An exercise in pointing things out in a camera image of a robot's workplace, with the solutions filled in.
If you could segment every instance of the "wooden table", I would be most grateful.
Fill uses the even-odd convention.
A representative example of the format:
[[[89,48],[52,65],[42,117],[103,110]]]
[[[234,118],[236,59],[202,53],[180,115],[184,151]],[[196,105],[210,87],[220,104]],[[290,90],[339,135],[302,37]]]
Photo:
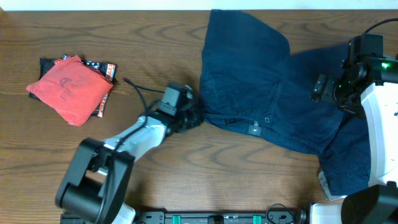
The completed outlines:
[[[292,53],[347,42],[397,11],[249,11],[283,33]],[[209,11],[4,12],[0,22],[0,223],[58,223],[55,193],[79,142],[104,139],[136,122],[142,105],[126,83],[115,84],[104,118],[70,126],[27,97],[39,58],[84,55],[118,64],[116,76],[164,89],[198,87]],[[397,24],[384,35],[398,52]],[[144,93],[148,101],[159,98]],[[126,202],[167,210],[265,210],[325,202],[315,156],[209,124],[176,134],[134,166]]]

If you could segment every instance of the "denim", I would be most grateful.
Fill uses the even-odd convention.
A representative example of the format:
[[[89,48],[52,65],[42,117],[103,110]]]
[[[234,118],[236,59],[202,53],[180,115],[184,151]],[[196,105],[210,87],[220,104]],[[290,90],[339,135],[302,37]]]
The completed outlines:
[[[205,121],[319,157],[332,195],[368,187],[365,120],[310,99],[319,76],[341,76],[346,44],[290,55],[287,39],[240,11],[213,10],[202,52]]]

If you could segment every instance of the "green led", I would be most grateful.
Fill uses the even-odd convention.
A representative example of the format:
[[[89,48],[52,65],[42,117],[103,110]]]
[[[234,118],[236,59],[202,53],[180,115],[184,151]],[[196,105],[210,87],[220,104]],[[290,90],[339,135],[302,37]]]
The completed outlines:
[[[383,67],[384,69],[390,67],[390,64],[388,63],[381,63],[381,67]]]

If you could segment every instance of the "green connector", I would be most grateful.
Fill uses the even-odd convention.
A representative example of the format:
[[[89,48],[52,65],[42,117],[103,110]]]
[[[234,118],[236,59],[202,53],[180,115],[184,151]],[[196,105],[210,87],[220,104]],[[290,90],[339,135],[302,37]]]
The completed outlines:
[[[173,224],[181,224],[181,216],[174,215],[173,216]]]
[[[261,224],[261,216],[253,215],[253,224]]]

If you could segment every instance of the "red bag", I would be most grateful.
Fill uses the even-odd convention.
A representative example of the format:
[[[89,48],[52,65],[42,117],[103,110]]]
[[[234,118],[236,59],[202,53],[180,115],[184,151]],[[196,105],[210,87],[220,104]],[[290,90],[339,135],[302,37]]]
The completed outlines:
[[[100,71],[81,64],[80,57],[74,56],[57,62],[26,89],[54,108],[69,124],[80,126],[112,86]]]

